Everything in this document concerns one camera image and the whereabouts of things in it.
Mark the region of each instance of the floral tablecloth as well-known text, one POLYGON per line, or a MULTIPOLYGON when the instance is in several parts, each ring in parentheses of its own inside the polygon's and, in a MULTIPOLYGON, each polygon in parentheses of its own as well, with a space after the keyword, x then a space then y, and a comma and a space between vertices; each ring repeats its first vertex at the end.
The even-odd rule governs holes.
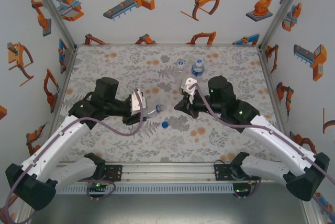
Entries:
MULTIPOLYGON (((103 76, 119 81, 117 99, 126 99, 134 88, 140 88, 149 103, 164 105, 164 111, 143 123, 133 137, 118 136, 96 125, 67 153, 64 161, 76 161, 94 152, 108 162, 205 162, 232 160, 246 151, 259 158, 273 160, 275 156, 260 144, 236 130, 223 127, 205 113, 197 119, 176 111, 173 107, 182 99, 178 91, 180 78, 175 78, 179 60, 190 65, 202 59, 205 73, 199 84, 207 94, 208 80, 223 75, 233 84, 236 96, 259 109, 276 125, 273 107, 266 87, 257 48, 198 46, 103 46, 79 47, 66 90, 58 126, 75 102, 95 88, 103 76), (166 120, 169 127, 161 123, 166 120)), ((119 131, 132 131, 120 117, 104 120, 119 131)))

